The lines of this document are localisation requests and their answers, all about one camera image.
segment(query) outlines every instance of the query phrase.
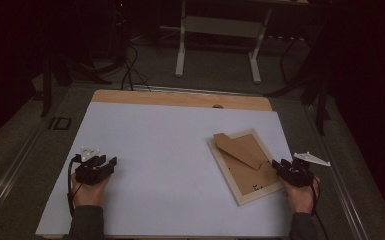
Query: hand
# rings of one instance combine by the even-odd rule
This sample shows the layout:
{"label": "hand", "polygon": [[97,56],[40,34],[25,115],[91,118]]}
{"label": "hand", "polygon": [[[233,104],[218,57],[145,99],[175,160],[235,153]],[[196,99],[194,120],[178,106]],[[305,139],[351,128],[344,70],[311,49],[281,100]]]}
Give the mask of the hand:
{"label": "hand", "polygon": [[74,205],[76,207],[84,205],[101,206],[104,199],[105,186],[110,181],[110,177],[93,186],[81,184],[76,181],[76,173],[71,174],[71,194],[74,195]]}
{"label": "hand", "polygon": [[[311,214],[314,206],[314,196],[311,186],[295,187],[287,181],[280,179],[286,188],[286,195],[288,196],[289,206],[294,213],[308,213]],[[313,187],[316,192],[316,199],[319,198],[319,184],[320,179],[315,177],[313,179]]]}

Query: white board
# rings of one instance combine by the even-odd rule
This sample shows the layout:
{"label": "white board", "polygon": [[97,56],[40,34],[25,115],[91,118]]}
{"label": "white board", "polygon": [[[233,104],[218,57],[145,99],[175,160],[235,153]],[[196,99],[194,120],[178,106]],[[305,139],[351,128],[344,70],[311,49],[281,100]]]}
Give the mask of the white board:
{"label": "white board", "polygon": [[207,146],[215,133],[250,128],[274,158],[291,159],[276,112],[92,102],[36,234],[69,232],[67,167],[85,146],[118,158],[105,192],[107,236],[287,236],[282,192],[239,207]]}

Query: desk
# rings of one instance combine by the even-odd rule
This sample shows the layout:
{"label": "desk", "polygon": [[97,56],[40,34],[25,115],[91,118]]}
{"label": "desk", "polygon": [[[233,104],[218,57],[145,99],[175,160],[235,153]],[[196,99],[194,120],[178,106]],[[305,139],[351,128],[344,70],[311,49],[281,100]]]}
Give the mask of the desk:
{"label": "desk", "polygon": [[277,113],[267,110],[261,97],[97,91],[36,234],[68,233],[68,161],[87,146],[119,159],[105,192],[110,237],[287,236],[282,191],[238,207],[207,146],[214,133],[253,127],[276,159],[291,159]]}
{"label": "desk", "polygon": [[183,67],[185,62],[185,34],[186,32],[199,32],[209,34],[219,34],[228,36],[239,36],[255,38],[256,43],[252,51],[248,54],[249,63],[251,66],[252,78],[254,83],[261,83],[260,72],[258,70],[257,55],[260,50],[261,43],[264,39],[264,34],[267,29],[271,14],[272,6],[276,4],[294,4],[294,5],[308,5],[307,0],[256,0],[254,2],[261,2],[268,4],[264,12],[262,22],[238,21],[228,19],[216,19],[210,17],[189,16],[186,13],[186,0],[182,1],[182,15],[180,22],[180,46],[177,55],[177,64],[175,75],[177,77],[183,76]]}

